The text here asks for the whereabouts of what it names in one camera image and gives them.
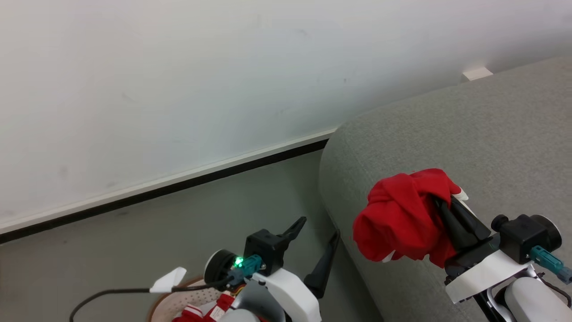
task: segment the green led light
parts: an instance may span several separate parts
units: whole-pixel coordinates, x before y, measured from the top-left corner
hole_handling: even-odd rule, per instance
[[[235,259],[235,266],[242,266],[242,262],[244,262],[244,258],[242,257],[237,257]]]

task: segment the gray sofa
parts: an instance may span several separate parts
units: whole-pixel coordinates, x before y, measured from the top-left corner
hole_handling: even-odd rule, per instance
[[[320,192],[385,321],[486,321],[474,301],[450,303],[445,272],[427,259],[371,262],[350,240],[369,190],[400,172],[444,169],[487,226],[498,214],[547,216],[563,235],[555,253],[572,264],[571,107],[572,57],[561,57],[380,107],[334,133]]]

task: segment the red cloth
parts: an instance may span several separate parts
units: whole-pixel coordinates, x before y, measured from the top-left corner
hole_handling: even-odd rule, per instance
[[[392,260],[407,256],[441,268],[455,255],[432,204],[435,195],[451,206],[451,194],[461,189],[440,169],[380,180],[367,197],[367,207],[353,222],[353,240],[371,261],[381,261],[395,250]]]
[[[232,303],[235,301],[235,298],[230,295],[230,292],[224,292],[220,295],[219,299],[216,300],[216,305],[210,309],[210,311],[205,314],[203,322],[216,322],[220,317],[217,319],[213,319],[212,315],[218,316],[222,312],[228,311],[231,307]]]
[[[175,317],[173,322],[202,322],[201,309],[188,304],[181,312],[180,317]]]

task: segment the white sticker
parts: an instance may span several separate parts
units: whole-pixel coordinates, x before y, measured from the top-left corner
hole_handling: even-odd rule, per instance
[[[216,307],[214,307],[214,310],[210,313],[209,316],[214,321],[218,321],[218,320],[220,320],[221,317],[223,317],[223,315],[225,315],[225,313],[226,312],[223,309],[216,306]]]

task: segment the black cable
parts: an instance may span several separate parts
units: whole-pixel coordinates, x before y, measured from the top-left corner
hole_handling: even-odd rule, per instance
[[[215,288],[218,286],[225,285],[226,283],[230,282],[233,278],[234,277],[229,276],[229,277],[225,278],[224,280],[221,280],[218,282],[208,283],[205,285],[199,285],[199,286],[173,287],[171,289],[171,293],[188,292],[188,291],[192,291],[192,290],[202,290],[202,289],[208,289],[208,288]],[[71,312],[69,322],[73,322],[73,317],[76,315],[77,311],[79,311],[84,305],[86,305],[87,303],[97,299],[98,297],[103,296],[103,295],[107,295],[107,294],[127,294],[127,293],[149,293],[149,289],[148,288],[124,288],[124,289],[102,290],[101,292],[95,293],[94,295],[92,295],[92,296],[86,298],[85,300],[81,301],[81,303],[79,303],[76,306],[76,308],[74,308],[73,311]]]
[[[85,300],[81,301],[76,308],[70,314],[70,322],[73,322],[73,317],[76,315],[77,311],[79,311],[84,305],[87,303],[97,299],[100,296],[107,295],[107,294],[126,294],[126,293],[149,293],[148,288],[125,288],[125,289],[107,289],[102,290],[101,292],[95,293],[94,295],[86,298]]]
[[[187,286],[187,287],[183,287],[183,288],[173,287],[171,289],[171,291],[172,291],[172,293],[175,293],[175,292],[188,292],[188,291],[192,291],[192,290],[202,290],[202,289],[208,289],[208,288],[217,288],[219,286],[226,285],[228,282],[232,281],[233,278],[234,277],[229,276],[229,277],[225,278],[224,280],[208,283],[205,285],[199,285],[199,286]]]
[[[566,300],[568,301],[568,307],[569,308],[572,307],[572,297],[570,297],[570,295],[568,295],[568,293],[566,293],[563,290],[557,288],[556,286],[550,284],[549,282],[543,280],[542,277],[539,277],[539,278],[542,282],[544,282],[544,284],[546,284],[546,286],[548,286],[549,288],[553,289],[554,291],[558,292],[560,295],[565,297]]]

